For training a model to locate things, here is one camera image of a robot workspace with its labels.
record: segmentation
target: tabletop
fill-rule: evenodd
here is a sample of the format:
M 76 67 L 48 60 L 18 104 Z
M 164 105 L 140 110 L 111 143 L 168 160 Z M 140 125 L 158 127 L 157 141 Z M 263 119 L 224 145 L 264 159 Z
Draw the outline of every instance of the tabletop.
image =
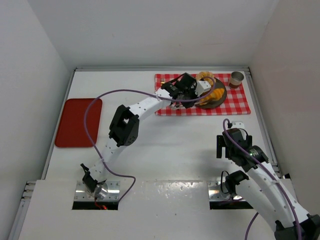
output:
M 95 98 L 115 89 L 153 93 L 155 74 L 200 71 L 76 71 L 67 99 Z M 211 72 L 231 73 L 216 69 Z M 72 210 L 77 181 L 81 181 L 84 175 L 80 164 L 90 168 L 99 157 L 93 148 L 52 146 L 44 180 L 35 185 L 19 239 L 243 239 L 255 210 L 210 210 L 207 185 L 207 181 L 219 180 L 223 170 L 229 173 L 239 170 L 231 160 L 216 158 L 216 136 L 222 134 L 223 119 L 243 122 L 253 136 L 253 144 L 260 146 L 267 155 L 270 151 L 263 138 L 247 79 L 242 84 L 251 114 L 153 114 L 140 123 L 135 143 L 110 166 L 117 173 L 137 178 L 118 210 Z M 107 142 L 116 108 L 122 104 L 135 104 L 144 98 L 127 92 L 102 98 L 97 139 L 100 150 Z M 118 180 L 121 181 L 121 194 L 131 184 L 131 179 Z M 273 232 L 260 216 L 250 230 L 250 239 L 273 239 Z

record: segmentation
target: round plate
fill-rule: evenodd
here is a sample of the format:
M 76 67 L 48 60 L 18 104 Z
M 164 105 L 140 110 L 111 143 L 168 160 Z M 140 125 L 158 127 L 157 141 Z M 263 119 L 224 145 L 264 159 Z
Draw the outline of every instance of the round plate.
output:
M 215 89 L 224 89 L 224 93 L 222 95 L 222 97 L 217 100 L 217 101 L 210 101 L 205 105 L 196 105 L 197 108 L 201 108 L 201 109 L 215 109 L 216 107 L 219 107 L 221 104 L 224 103 L 224 101 L 227 98 L 227 89 L 225 87 L 225 85 L 223 84 L 222 81 L 220 81 L 218 78 L 214 78 L 215 79 Z

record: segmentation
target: red and white checkered cloth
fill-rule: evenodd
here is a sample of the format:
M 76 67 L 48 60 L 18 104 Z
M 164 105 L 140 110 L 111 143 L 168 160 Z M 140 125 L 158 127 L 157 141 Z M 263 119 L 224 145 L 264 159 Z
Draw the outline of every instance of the red and white checkered cloth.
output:
M 161 82 L 168 82 L 175 79 L 180 74 L 156 74 L 154 76 L 155 83 L 154 88 L 158 90 L 161 87 Z M 227 96 L 225 101 L 218 107 L 214 109 L 202 109 L 196 106 L 190 108 L 182 108 L 177 110 L 172 110 L 169 106 L 159 111 L 155 114 L 159 116 L 211 116 L 211 115 L 241 115 L 250 114 L 251 110 L 249 108 L 244 87 L 241 84 L 238 88 L 233 89 L 228 87 L 228 79 L 230 78 L 230 73 L 214 73 L 214 77 L 219 79 L 224 83 Z

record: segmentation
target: metal cup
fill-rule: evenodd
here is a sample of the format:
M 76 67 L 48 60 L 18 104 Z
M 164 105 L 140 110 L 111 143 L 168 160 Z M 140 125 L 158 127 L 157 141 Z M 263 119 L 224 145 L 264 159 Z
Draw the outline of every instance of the metal cup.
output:
M 228 81 L 228 85 L 230 88 L 236 89 L 240 86 L 243 79 L 245 79 L 245 76 L 241 72 L 234 71 L 231 73 L 231 76 Z

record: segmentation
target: white wall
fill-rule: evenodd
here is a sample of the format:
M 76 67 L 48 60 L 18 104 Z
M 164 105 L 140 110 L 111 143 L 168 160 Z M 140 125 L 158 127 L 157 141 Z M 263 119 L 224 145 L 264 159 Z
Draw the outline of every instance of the white wall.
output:
M 0 2 L 0 240 L 41 177 L 70 72 L 27 0 Z
M 28 0 L 68 66 L 248 65 L 278 0 Z
M 320 1 L 280 0 L 250 64 L 283 172 L 320 213 Z

